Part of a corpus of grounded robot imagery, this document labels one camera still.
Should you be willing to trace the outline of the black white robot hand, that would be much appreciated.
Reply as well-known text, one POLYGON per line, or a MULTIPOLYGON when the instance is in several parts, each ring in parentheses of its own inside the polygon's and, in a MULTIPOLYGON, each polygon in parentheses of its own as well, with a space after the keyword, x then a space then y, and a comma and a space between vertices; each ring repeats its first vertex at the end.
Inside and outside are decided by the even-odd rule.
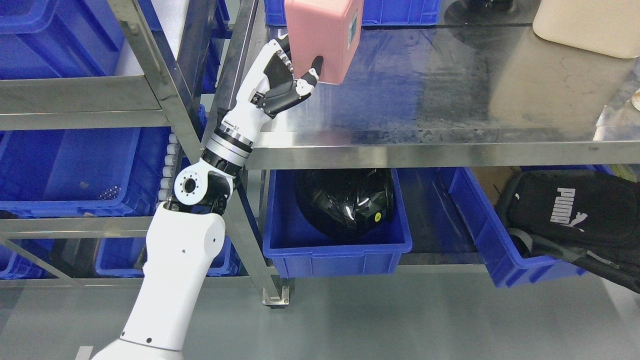
POLYGON ((263 124, 311 97, 320 82, 324 58, 317 55, 310 68, 296 78, 290 39, 270 39, 260 50, 215 134, 252 145, 263 124))

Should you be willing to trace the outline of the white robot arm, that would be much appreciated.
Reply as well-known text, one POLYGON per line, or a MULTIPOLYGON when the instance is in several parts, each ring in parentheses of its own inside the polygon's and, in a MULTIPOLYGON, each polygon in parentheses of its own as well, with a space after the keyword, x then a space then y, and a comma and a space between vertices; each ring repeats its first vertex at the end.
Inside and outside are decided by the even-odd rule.
POLYGON ((198 162, 176 176, 173 198, 160 203, 147 230, 144 278, 134 307, 119 338, 94 359, 183 359, 195 304, 224 246, 222 214, 258 133, 222 123, 198 162))

